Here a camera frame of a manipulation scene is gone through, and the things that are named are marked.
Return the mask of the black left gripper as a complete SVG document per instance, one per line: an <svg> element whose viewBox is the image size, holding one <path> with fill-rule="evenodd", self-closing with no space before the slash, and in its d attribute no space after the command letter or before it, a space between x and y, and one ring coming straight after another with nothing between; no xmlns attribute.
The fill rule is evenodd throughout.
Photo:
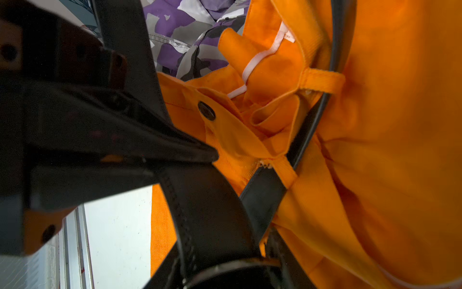
<svg viewBox="0 0 462 289"><path fill-rule="evenodd" d="M75 207L30 207L37 166L123 156L213 163L217 151L123 93L126 57L28 1L1 2L1 254L31 255Z"/></svg>

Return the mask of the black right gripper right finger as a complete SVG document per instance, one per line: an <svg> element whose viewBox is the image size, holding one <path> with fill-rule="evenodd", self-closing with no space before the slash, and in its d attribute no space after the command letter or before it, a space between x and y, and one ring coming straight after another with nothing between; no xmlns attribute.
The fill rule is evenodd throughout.
<svg viewBox="0 0 462 289"><path fill-rule="evenodd" d="M273 270L277 289L316 289L275 228L269 230L265 253L266 257L280 262L279 269Z"/></svg>

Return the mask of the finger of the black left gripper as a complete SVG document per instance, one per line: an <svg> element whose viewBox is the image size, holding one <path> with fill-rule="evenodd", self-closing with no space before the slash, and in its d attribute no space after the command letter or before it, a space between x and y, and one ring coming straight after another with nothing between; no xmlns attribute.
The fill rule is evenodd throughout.
<svg viewBox="0 0 462 289"><path fill-rule="evenodd" d="M37 166L30 173L30 207L60 211L157 182L142 167Z"/></svg>

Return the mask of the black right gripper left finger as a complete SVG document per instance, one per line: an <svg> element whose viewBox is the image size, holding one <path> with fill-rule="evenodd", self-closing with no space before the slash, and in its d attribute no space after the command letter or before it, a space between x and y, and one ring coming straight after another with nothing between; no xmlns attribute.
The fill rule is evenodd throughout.
<svg viewBox="0 0 462 289"><path fill-rule="evenodd" d="M173 245L144 289L180 289L180 258L177 244Z"/></svg>

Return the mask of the black belt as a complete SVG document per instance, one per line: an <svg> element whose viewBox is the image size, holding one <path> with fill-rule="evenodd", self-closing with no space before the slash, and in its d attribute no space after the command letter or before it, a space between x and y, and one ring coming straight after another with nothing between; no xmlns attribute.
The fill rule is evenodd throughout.
<svg viewBox="0 0 462 289"><path fill-rule="evenodd" d="M276 287L276 259L259 240L237 194L263 165L266 188L297 179L286 154L316 108L298 96L340 92L338 68L351 38L356 1L332 1L332 38L325 37L310 1L251 3L244 31L223 31L218 49L228 65L183 81L158 72L140 1L93 1L104 47L126 57L123 93L159 118L214 148L213 163L125 157L116 166L154 172L167 203L180 258L180 288Z"/></svg>

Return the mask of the orange trousers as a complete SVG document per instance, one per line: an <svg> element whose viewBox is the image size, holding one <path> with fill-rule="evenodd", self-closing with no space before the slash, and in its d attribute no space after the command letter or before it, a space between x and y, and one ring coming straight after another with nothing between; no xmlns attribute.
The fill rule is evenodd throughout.
<svg viewBox="0 0 462 289"><path fill-rule="evenodd" d="M343 72L329 1L251 1L202 77L160 73L173 123L241 193L274 169L274 218L320 289L462 286L462 4L359 1Z"/></svg>

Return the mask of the purple camouflage trousers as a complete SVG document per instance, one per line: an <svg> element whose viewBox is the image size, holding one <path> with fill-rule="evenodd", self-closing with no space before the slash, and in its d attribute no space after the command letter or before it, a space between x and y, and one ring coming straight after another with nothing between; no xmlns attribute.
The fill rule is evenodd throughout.
<svg viewBox="0 0 462 289"><path fill-rule="evenodd" d="M183 81L228 65L218 49L224 30L244 30L250 1L142 1L158 72Z"/></svg>

